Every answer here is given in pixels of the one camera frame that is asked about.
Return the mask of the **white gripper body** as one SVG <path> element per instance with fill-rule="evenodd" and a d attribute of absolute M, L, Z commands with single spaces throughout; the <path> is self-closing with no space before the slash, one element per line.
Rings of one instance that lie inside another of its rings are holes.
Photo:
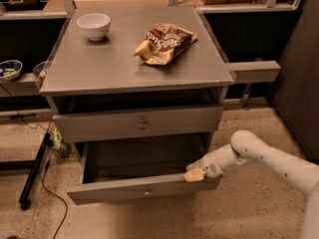
<path fill-rule="evenodd" d="M 218 149 L 206 154 L 199 163 L 207 177 L 215 178 L 222 175 L 227 168 L 238 161 L 238 155 L 232 150 Z"/>

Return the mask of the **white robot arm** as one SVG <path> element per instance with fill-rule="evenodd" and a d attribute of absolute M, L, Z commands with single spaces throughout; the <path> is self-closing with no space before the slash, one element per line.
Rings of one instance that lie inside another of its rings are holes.
<path fill-rule="evenodd" d="M 319 237 L 319 166 L 265 143 L 248 130 L 238 130 L 230 143 L 207 153 L 186 167 L 186 182 L 215 178 L 231 167 L 259 160 L 307 198 L 300 239 Z"/>

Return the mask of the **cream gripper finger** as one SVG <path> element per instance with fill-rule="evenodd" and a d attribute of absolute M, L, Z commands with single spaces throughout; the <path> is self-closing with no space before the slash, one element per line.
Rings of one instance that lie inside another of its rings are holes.
<path fill-rule="evenodd" d="M 200 162 L 201 162 L 201 159 L 189 164 L 186 167 L 186 171 L 190 171 L 190 170 L 193 170 L 193 169 L 196 169 L 196 168 L 200 168 Z"/>
<path fill-rule="evenodd" d="M 186 182 L 202 181 L 205 178 L 206 172 L 201 168 L 194 168 L 183 175 Z"/>

